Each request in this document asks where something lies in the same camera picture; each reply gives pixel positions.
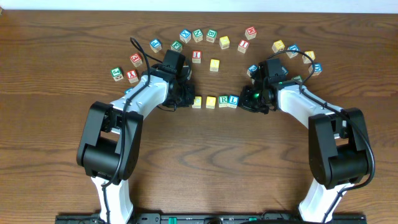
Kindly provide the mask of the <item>blue L block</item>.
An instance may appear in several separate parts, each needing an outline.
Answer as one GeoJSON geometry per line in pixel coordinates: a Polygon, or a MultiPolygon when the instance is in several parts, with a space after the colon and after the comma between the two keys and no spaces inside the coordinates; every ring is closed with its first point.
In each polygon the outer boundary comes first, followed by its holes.
{"type": "Polygon", "coordinates": [[[239,103],[239,97],[236,95],[229,95],[228,98],[228,107],[237,108],[239,103]]]}

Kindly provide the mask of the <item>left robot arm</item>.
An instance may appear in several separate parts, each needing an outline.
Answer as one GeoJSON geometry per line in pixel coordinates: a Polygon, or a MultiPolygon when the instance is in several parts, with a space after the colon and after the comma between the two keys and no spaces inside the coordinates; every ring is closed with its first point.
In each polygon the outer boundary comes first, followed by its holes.
{"type": "Polygon", "coordinates": [[[127,223],[133,212],[128,179],[139,156],[144,119],[159,105],[193,104],[192,69],[155,64],[123,97],[109,104],[94,102],[83,128],[76,162],[98,191],[101,223],[127,223]]]}

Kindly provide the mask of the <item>green B block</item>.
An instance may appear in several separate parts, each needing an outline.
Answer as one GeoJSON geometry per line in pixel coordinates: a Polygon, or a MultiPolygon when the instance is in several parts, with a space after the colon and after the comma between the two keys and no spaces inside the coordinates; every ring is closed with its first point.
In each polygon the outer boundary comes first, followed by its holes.
{"type": "Polygon", "coordinates": [[[217,36],[217,31],[209,29],[208,32],[206,33],[206,41],[214,43],[216,40],[216,36],[217,36]]]}

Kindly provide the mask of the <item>green N block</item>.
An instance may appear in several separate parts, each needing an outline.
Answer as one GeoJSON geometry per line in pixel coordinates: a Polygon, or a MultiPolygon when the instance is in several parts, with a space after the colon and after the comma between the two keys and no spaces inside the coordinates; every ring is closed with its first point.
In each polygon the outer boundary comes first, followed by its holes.
{"type": "Polygon", "coordinates": [[[192,37],[195,42],[201,42],[203,40],[203,32],[201,29],[196,29],[192,32],[192,37]]]}

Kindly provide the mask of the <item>yellow C block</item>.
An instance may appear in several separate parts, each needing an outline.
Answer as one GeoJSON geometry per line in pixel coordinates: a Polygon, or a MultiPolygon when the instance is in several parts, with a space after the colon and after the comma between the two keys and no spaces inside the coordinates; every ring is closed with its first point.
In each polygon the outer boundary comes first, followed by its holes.
{"type": "Polygon", "coordinates": [[[192,108],[201,109],[202,97],[196,96],[192,104],[192,108]]]}

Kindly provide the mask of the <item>red i block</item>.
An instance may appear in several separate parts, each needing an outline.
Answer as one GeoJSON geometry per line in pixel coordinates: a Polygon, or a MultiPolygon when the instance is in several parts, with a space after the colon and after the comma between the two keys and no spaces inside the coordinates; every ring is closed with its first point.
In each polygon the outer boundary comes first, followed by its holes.
{"type": "Polygon", "coordinates": [[[203,55],[202,51],[194,50],[192,52],[192,62],[193,63],[201,63],[202,55],[203,55]]]}
{"type": "Polygon", "coordinates": [[[238,44],[238,52],[245,54],[248,47],[249,47],[249,42],[246,40],[241,40],[238,44]]]}

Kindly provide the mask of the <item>yellow S block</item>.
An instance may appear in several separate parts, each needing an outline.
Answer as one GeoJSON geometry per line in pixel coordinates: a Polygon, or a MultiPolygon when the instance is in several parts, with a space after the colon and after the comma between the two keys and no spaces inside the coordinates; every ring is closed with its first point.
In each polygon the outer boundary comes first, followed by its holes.
{"type": "Polygon", "coordinates": [[[218,72],[220,67],[220,60],[211,59],[210,60],[210,71],[211,72],[218,72]]]}

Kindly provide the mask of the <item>green R block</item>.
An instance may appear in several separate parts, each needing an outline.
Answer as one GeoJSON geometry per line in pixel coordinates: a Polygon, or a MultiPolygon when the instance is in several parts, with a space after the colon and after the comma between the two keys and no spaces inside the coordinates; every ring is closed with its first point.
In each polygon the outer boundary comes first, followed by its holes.
{"type": "Polygon", "coordinates": [[[228,95],[220,95],[218,97],[218,106],[220,108],[225,108],[229,106],[229,99],[228,99],[228,95]]]}

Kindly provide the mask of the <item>yellow block top centre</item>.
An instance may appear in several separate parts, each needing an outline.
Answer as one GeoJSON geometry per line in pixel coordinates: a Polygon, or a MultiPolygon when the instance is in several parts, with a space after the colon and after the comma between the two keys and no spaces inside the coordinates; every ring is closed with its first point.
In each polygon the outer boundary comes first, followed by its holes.
{"type": "Polygon", "coordinates": [[[230,40],[228,36],[220,37],[219,39],[221,49],[227,49],[230,46],[230,40]]]}

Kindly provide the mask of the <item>red 3 block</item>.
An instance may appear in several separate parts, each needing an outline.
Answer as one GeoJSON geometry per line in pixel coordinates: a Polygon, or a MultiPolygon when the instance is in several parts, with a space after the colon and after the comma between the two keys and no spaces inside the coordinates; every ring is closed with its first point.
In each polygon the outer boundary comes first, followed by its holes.
{"type": "Polygon", "coordinates": [[[140,67],[143,64],[142,57],[139,53],[134,53],[130,56],[130,61],[135,67],[140,67]]]}

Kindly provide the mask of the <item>red I block right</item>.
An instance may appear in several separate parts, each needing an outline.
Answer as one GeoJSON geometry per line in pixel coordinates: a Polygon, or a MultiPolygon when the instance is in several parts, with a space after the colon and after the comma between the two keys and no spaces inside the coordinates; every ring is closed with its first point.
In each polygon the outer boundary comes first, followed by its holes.
{"type": "Polygon", "coordinates": [[[249,42],[246,40],[241,40],[238,44],[238,52],[245,54],[248,47],[249,47],[249,42]]]}

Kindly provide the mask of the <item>blue 5 block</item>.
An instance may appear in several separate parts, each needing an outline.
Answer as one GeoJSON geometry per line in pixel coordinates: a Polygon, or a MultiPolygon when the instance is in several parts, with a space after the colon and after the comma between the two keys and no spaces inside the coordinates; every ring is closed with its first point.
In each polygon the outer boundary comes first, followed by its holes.
{"type": "Polygon", "coordinates": [[[282,66],[281,69],[284,75],[287,75],[289,73],[289,71],[284,66],[282,66]]]}

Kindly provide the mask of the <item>blue d block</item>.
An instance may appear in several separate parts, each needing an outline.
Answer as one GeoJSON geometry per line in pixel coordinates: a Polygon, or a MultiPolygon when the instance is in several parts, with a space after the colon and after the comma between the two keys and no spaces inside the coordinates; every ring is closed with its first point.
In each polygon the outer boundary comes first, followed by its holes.
{"type": "Polygon", "coordinates": [[[318,76],[323,71],[323,67],[320,63],[316,63],[314,66],[308,68],[309,74],[312,73],[313,76],[318,76]]]}
{"type": "Polygon", "coordinates": [[[299,47],[294,44],[287,47],[286,54],[289,58],[294,58],[299,54],[299,52],[300,52],[299,47]]]}

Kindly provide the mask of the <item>red I block centre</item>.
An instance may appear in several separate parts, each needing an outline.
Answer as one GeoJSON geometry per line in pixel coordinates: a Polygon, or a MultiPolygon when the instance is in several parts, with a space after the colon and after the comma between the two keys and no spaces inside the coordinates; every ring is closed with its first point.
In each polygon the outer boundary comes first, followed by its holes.
{"type": "Polygon", "coordinates": [[[193,63],[201,63],[202,55],[203,55],[202,51],[194,50],[192,52],[192,62],[193,63]]]}

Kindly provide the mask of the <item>red H block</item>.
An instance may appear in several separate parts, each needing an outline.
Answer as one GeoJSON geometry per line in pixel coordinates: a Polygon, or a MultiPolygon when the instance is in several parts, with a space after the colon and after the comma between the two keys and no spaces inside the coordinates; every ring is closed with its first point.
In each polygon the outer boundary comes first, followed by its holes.
{"type": "Polygon", "coordinates": [[[254,26],[245,29],[245,36],[247,40],[254,39],[257,35],[257,30],[254,26]]]}

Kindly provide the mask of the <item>blue 2 block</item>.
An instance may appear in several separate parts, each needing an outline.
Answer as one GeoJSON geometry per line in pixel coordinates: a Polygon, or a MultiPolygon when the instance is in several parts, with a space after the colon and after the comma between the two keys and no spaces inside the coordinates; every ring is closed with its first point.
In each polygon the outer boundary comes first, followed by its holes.
{"type": "Polygon", "coordinates": [[[247,69],[247,75],[249,76],[249,77],[253,77],[255,74],[256,74],[256,72],[258,71],[258,66],[257,65],[251,65],[251,66],[249,66],[249,68],[247,69]]]}

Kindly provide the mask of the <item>red Y block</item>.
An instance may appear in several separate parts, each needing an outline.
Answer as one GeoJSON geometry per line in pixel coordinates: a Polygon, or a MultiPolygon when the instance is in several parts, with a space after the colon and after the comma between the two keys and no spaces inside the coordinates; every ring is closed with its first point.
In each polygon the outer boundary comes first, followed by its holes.
{"type": "Polygon", "coordinates": [[[130,70],[126,73],[129,83],[136,83],[139,81],[139,76],[137,70],[130,70]]]}

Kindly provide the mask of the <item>blue T block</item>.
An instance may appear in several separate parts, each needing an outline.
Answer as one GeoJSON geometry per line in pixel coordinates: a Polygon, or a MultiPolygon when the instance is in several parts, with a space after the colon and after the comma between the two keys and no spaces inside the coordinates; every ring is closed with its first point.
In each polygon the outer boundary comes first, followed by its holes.
{"type": "Polygon", "coordinates": [[[128,88],[124,93],[128,94],[133,88],[128,88]]]}

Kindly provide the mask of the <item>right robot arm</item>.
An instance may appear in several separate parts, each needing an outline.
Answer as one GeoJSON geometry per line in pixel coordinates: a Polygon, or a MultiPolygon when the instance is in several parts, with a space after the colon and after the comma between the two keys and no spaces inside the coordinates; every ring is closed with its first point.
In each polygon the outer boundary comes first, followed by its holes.
{"type": "Polygon", "coordinates": [[[364,115],[357,108],[331,105],[308,91],[300,80],[288,80],[281,69],[249,72],[239,107],[253,113],[281,110],[308,129],[310,189],[298,206],[305,222],[326,223],[345,193],[367,186],[375,174],[364,115]]]}

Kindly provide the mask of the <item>blue P block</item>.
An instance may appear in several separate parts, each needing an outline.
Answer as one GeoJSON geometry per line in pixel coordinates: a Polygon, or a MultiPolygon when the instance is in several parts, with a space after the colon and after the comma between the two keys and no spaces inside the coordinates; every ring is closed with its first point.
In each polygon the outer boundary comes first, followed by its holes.
{"type": "Polygon", "coordinates": [[[150,41],[150,47],[154,53],[157,53],[162,50],[162,43],[159,39],[153,39],[150,41]]]}

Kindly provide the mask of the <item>green J block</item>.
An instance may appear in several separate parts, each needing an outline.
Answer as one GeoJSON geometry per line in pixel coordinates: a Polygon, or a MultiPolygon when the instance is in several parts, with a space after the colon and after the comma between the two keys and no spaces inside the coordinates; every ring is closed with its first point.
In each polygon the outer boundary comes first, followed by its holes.
{"type": "Polygon", "coordinates": [[[123,72],[120,67],[111,69],[111,75],[112,75],[112,78],[114,79],[114,81],[116,81],[116,82],[118,82],[124,78],[123,72]]]}

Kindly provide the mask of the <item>blue D block right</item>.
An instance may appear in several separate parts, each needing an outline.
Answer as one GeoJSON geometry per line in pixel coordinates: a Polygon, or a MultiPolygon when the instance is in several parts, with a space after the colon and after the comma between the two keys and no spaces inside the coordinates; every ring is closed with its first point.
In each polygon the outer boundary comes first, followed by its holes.
{"type": "Polygon", "coordinates": [[[313,76],[318,76],[323,71],[323,67],[320,63],[316,63],[314,66],[308,68],[309,74],[312,73],[313,76]]]}

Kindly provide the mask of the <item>green F block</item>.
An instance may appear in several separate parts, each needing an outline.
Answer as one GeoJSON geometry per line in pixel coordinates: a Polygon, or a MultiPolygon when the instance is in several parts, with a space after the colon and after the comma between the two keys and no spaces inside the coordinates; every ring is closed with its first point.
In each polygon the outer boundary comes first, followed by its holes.
{"type": "Polygon", "coordinates": [[[183,50],[183,45],[181,42],[175,40],[171,45],[170,45],[171,50],[176,51],[176,52],[181,52],[183,50]]]}

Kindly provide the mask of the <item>yellow O block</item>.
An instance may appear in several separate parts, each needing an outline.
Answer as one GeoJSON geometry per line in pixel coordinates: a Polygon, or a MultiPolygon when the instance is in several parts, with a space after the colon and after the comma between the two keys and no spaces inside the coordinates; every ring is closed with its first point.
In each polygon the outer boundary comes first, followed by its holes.
{"type": "Polygon", "coordinates": [[[216,106],[216,97],[207,96],[206,97],[206,108],[207,109],[215,109],[216,106]]]}

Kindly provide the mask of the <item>green T block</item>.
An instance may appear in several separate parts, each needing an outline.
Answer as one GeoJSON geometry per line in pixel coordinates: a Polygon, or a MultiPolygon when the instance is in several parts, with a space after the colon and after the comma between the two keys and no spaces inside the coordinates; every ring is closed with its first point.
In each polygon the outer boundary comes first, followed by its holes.
{"type": "Polygon", "coordinates": [[[297,75],[295,77],[292,78],[293,80],[297,81],[297,82],[303,82],[303,79],[300,75],[297,75]]]}

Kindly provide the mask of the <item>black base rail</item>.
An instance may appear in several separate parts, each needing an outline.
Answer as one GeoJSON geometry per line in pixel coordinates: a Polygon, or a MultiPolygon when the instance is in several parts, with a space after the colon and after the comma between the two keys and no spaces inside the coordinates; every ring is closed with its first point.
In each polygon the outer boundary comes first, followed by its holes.
{"type": "MultiPolygon", "coordinates": [[[[55,224],[101,223],[98,214],[57,215],[55,224]]],[[[159,213],[138,213],[128,221],[131,224],[239,224],[239,223],[303,223],[296,214],[266,212],[262,215],[161,215],[159,213]]]]}

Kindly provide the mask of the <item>yellow 8 block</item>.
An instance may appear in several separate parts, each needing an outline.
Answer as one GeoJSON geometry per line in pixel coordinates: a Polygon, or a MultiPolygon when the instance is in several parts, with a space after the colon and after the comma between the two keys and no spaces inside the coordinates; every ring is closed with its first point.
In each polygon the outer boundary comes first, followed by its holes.
{"type": "Polygon", "coordinates": [[[302,56],[303,63],[312,63],[312,61],[315,60],[315,52],[310,50],[310,51],[305,51],[303,56],[302,56]]]}

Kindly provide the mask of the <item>blue D block upper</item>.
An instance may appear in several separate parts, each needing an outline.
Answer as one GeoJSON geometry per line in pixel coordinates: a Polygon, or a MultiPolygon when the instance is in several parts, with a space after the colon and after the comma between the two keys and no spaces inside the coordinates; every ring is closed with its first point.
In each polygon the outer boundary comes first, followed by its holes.
{"type": "Polygon", "coordinates": [[[299,54],[299,52],[300,52],[299,47],[294,44],[287,47],[286,54],[289,58],[294,58],[299,54]]]}

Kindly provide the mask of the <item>blue X block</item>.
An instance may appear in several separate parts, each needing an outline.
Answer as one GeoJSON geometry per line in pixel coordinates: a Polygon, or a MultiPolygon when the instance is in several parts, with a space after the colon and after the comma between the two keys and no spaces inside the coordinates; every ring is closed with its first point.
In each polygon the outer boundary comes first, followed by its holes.
{"type": "Polygon", "coordinates": [[[187,44],[187,43],[189,43],[189,41],[190,41],[191,38],[192,38],[192,33],[191,33],[189,30],[184,29],[184,30],[181,31],[181,33],[179,34],[179,37],[180,37],[180,40],[181,40],[183,43],[187,44]]]}

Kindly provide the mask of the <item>yellow M block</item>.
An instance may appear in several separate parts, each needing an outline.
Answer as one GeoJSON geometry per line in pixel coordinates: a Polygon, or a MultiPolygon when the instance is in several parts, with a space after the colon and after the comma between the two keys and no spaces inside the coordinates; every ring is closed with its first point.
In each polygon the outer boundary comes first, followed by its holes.
{"type": "Polygon", "coordinates": [[[274,53],[283,51],[285,49],[285,45],[282,40],[277,40],[272,44],[272,50],[274,53]]]}

